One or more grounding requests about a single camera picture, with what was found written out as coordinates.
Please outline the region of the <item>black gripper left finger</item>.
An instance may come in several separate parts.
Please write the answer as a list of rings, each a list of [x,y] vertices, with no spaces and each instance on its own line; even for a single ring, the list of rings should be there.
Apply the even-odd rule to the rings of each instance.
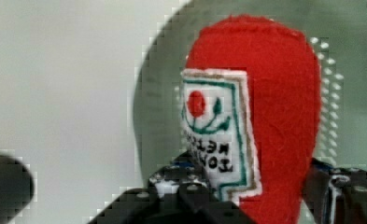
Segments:
[[[185,152],[129,189],[88,224],[256,224],[236,204],[221,201],[205,169]]]

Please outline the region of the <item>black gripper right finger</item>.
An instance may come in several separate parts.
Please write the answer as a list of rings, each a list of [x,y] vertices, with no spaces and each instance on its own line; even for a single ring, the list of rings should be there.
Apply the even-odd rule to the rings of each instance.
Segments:
[[[313,159],[303,201],[316,224],[367,224],[367,171]]]

